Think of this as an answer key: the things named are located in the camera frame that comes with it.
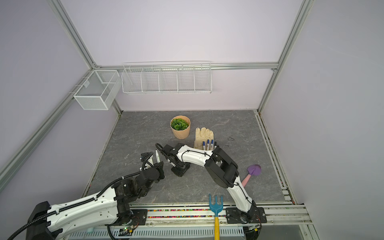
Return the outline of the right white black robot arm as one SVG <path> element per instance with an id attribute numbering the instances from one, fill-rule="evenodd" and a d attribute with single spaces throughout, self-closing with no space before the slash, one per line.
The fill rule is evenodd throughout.
<path id="1" fill-rule="evenodd" d="M 156 144 L 158 151 L 173 166 L 172 172 L 182 177 L 191 164 L 204 167 L 213 181 L 227 189 L 236 206 L 226 208 L 226 218 L 229 224 L 265 223 L 264 211 L 258 208 L 255 201 L 243 187 L 238 171 L 238 165 L 220 147 L 212 151 L 193 149 L 184 144 L 175 147 Z"/>

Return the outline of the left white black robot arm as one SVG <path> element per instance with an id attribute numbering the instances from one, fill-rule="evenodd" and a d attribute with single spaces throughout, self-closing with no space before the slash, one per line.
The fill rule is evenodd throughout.
<path id="1" fill-rule="evenodd" d="M 164 164 L 148 164 L 141 171 L 120 177 L 100 192 L 72 202 L 36 205 L 27 224 L 9 238 L 26 232 L 27 240 L 63 240 L 72 233 L 97 226 L 136 227 L 145 223 L 142 210 L 133 211 L 130 203 L 147 195 L 154 183 L 164 179 Z"/>

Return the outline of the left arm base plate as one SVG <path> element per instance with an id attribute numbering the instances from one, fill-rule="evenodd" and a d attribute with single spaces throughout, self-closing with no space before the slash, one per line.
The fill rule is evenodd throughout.
<path id="1" fill-rule="evenodd" d="M 147 209 L 133 209 L 117 214 L 117 220 L 111 226 L 140 226 L 146 224 Z"/>

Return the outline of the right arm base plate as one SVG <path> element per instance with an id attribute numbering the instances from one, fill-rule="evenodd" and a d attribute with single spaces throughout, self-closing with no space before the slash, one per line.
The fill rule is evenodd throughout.
<path id="1" fill-rule="evenodd" d="M 264 208 L 250 209 L 249 213 L 237 208 L 226 208 L 226 219 L 228 224 L 265 224 L 267 218 Z"/>

